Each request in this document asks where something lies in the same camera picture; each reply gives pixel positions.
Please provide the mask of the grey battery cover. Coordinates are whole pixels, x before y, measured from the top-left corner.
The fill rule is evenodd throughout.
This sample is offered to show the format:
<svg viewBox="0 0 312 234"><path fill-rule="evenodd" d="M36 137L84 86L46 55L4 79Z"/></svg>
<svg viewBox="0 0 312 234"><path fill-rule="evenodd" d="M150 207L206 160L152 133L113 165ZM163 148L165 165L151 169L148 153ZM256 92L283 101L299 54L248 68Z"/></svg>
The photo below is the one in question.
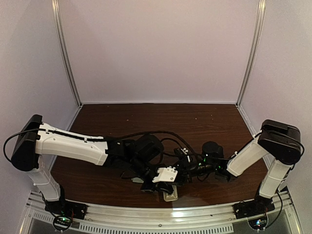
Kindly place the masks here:
<svg viewBox="0 0 312 234"><path fill-rule="evenodd" d="M133 183L140 183L140 184L144 183L144 181L139 177L132 178L132 182Z"/></svg>

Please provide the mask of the white remote control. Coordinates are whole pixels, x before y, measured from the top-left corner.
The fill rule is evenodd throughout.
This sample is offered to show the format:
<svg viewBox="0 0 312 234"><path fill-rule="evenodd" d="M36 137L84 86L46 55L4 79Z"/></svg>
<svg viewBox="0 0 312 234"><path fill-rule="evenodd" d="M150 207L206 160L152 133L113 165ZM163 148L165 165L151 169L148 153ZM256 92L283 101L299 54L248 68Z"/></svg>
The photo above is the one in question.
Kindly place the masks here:
<svg viewBox="0 0 312 234"><path fill-rule="evenodd" d="M168 194L167 192L163 192L163 199L165 202L173 202L178 200L177 186L173 186L173 193Z"/></svg>

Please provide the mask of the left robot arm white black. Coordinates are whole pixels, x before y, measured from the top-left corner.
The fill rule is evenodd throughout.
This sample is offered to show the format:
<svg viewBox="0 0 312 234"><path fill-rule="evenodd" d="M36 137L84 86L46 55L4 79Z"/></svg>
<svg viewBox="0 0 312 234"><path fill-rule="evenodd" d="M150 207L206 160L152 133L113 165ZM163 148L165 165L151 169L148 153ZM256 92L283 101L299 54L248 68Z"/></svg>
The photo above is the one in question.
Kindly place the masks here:
<svg viewBox="0 0 312 234"><path fill-rule="evenodd" d="M65 191L45 168L41 155L73 158L97 166L129 168L143 181L143 191L162 192L165 201L178 199L177 188L173 184L177 179L177 169L149 163L164 151L162 142L153 134L142 133L137 140L129 136L87 136L57 129L42 122L41 115L33 115L22 131L13 136L17 141L11 164L28 173L42 192L43 200L55 209L65 207Z"/></svg>

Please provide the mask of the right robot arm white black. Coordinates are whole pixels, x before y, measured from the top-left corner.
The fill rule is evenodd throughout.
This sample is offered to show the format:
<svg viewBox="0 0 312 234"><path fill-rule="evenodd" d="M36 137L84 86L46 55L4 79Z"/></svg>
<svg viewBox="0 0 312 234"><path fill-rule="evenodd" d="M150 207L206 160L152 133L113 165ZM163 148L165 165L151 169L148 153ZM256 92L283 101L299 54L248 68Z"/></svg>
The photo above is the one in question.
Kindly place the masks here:
<svg viewBox="0 0 312 234"><path fill-rule="evenodd" d="M214 173L229 182L263 157L271 155L274 160L256 193L257 197L270 199L304 153L300 130L271 119L265 120L260 131L230 158L219 156L221 149L213 141L206 142L199 160L179 164L179 174L195 177Z"/></svg>

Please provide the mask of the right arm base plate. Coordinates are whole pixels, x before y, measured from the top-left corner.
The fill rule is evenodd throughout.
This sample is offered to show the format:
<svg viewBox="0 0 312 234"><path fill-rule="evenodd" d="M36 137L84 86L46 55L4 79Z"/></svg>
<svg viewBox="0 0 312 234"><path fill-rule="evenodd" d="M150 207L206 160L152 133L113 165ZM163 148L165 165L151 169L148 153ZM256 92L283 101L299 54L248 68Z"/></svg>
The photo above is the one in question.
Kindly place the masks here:
<svg viewBox="0 0 312 234"><path fill-rule="evenodd" d="M235 203L233 209L236 219L242 219L257 215L265 215L267 212L273 211L275 206L272 200L269 200L268 202L250 200Z"/></svg>

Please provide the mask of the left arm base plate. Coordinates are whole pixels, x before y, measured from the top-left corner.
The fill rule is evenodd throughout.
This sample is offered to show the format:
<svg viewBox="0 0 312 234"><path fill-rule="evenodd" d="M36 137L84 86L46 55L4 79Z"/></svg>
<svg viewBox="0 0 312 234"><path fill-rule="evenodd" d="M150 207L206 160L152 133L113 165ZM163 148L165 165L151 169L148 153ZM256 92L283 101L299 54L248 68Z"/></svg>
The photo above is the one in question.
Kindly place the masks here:
<svg viewBox="0 0 312 234"><path fill-rule="evenodd" d="M54 215L65 215L74 219L84 220L88 206L83 203L77 203L66 200L64 204L60 201L45 202L45 210Z"/></svg>

